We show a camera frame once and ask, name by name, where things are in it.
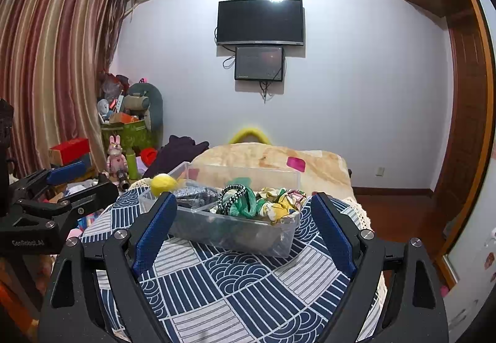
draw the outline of blue gripper pad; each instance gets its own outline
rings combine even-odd
[[[142,216],[151,214],[155,209],[155,205],[160,204],[160,200],[159,197],[151,210],[148,213],[141,214],[136,220]],[[136,244],[135,263],[132,266],[132,271],[136,277],[139,277],[152,267],[153,262],[155,262],[158,252],[165,241],[167,233],[174,222],[177,210],[178,204],[175,200],[175,196],[171,193],[161,204],[157,213],[150,221],[150,225],[146,228],[145,232],[143,232],[140,240]]]
[[[336,268],[349,278],[353,277],[357,270],[353,263],[351,244],[318,195],[312,197],[310,211]]]
[[[82,161],[75,162],[74,164],[66,165],[50,171],[46,182],[49,185],[60,185],[68,183],[69,181],[79,178],[86,173],[86,165]]]

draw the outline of black and white hair tie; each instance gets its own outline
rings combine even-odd
[[[232,196],[227,199],[225,203],[222,203],[224,199],[224,195],[229,192],[229,190],[235,190]],[[219,198],[217,199],[217,213],[218,214],[228,214],[229,208],[237,203],[237,200],[246,193],[246,186],[240,184],[227,185],[224,189],[222,189],[219,193]]]

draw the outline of wooden floor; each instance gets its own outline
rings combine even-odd
[[[382,239],[406,242],[420,238],[433,260],[445,242],[446,219],[427,196],[356,195],[370,218],[372,229]],[[440,272],[440,281],[446,285]]]

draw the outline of beige blanket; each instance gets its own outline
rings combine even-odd
[[[289,157],[304,161],[300,179],[301,190],[307,195],[326,192],[335,198],[351,198],[355,202],[345,160],[327,151],[297,151],[260,143],[239,143],[213,147],[195,158],[193,163],[291,171],[292,168],[287,166]]]

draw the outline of pink rabbit toy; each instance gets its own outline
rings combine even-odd
[[[115,140],[113,139],[113,136],[110,136],[110,144],[108,145],[107,152],[109,155],[107,158],[107,169],[109,173],[117,177],[117,172],[119,170],[127,172],[127,161],[122,153],[121,136],[116,136]]]

